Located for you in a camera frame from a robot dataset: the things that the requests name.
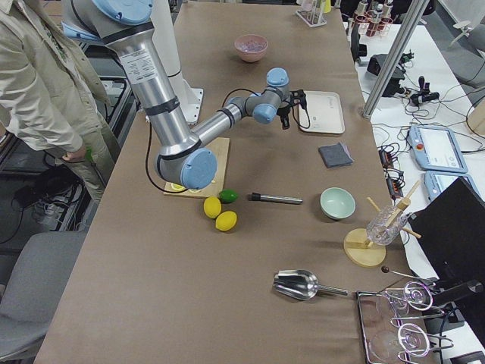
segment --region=metal pole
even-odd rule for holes
[[[398,61],[401,58],[401,55],[404,52],[404,49],[407,46],[416,25],[424,13],[424,9],[426,9],[427,3],[428,0],[412,0],[411,5],[409,5],[409,10],[404,18],[404,21],[402,22],[401,28],[399,29],[396,39],[394,39],[394,43],[386,57],[386,61],[384,62],[379,75],[377,76],[377,81],[374,88],[372,89],[371,94],[365,103],[364,110],[362,112],[362,116],[364,116],[364,118],[371,118],[372,113],[374,112],[380,97],[384,93],[384,90],[390,81],[391,76],[396,69]]]

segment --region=label on robot arm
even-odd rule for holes
[[[132,85],[158,76],[152,56],[145,49],[121,56],[120,62]]]

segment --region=white robot column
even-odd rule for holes
[[[183,79],[168,0],[154,0],[150,18],[155,27],[153,43],[180,101],[183,116],[188,124],[197,124],[204,90],[191,88]]]

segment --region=bowl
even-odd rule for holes
[[[348,218],[355,211],[352,195],[339,187],[327,188],[320,195],[320,206],[326,216],[333,220]]]
[[[234,41],[237,54],[244,62],[257,62],[264,57],[268,50],[268,41],[263,36],[246,34]]]

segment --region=scoop handle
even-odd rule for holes
[[[329,287],[329,286],[322,286],[321,284],[317,284],[317,289],[322,290],[323,292],[339,294],[340,296],[348,296],[348,290],[343,290],[341,288]]]

